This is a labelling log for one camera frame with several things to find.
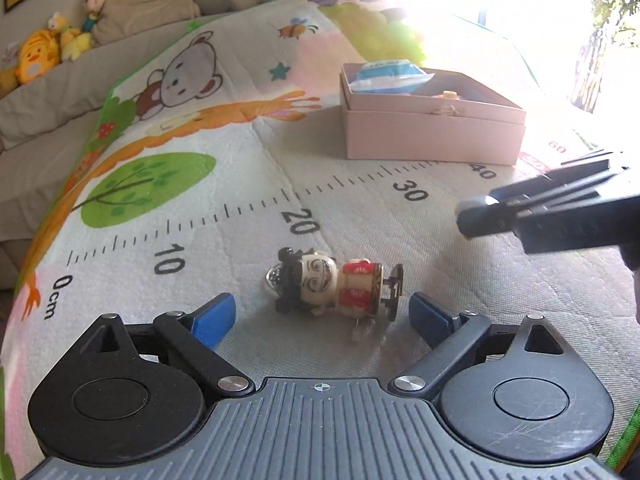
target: cartoon tree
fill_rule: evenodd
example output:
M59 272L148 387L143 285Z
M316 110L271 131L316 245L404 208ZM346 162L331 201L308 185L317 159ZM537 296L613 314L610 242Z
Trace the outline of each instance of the cartoon tree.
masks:
M89 227L122 224L185 192L215 165L215 158L201 153L137 158L105 177L72 211L81 209L82 221Z

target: tree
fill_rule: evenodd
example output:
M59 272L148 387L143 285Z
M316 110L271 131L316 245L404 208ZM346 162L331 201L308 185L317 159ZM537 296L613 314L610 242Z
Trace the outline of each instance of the tree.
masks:
M119 225L174 199L205 178L216 159L203 153L171 152L143 156L122 165L77 204L93 228Z
M612 44L638 46L636 31L627 23L640 10L640 0L593 0L593 32L589 43L580 50L575 65L571 102L593 112L604 72L605 54Z

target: number 30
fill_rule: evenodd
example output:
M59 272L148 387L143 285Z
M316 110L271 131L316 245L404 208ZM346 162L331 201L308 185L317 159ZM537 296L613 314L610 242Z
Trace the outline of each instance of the number 30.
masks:
M394 189L396 191L407 191L404 194L404 198L409 202L418 202L419 200L424 200L429 196L429 193L423 191L421 189L415 189L418 185L413 180L405 180L404 186L401 186L398 183L394 184Z

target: toy figurine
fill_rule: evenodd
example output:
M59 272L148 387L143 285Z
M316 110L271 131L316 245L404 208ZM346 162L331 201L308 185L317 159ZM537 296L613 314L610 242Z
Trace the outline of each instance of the toy figurine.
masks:
M100 12L104 6L105 0L84 0L84 11L87 13L86 20L82 26L83 32L91 32L95 22L100 17Z
M358 259L338 267L334 258L313 249L303 253L284 247L278 251L278 260L266 279L279 295L276 310L282 314L298 308L322 316L327 308L334 308L356 319L354 340L360 339L363 330L359 320L372 321L380 304L386 307L389 321L396 318L402 296L402 264L397 264L391 276L384 278L382 264ZM389 298L382 298L383 285L389 288Z

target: crosshair marking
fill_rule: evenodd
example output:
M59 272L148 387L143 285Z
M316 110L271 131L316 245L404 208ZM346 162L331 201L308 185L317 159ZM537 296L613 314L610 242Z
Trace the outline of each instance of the crosshair marking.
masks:
M333 388L333 386L329 386L327 383L318 383L314 384L312 388L316 392L327 392L329 389Z

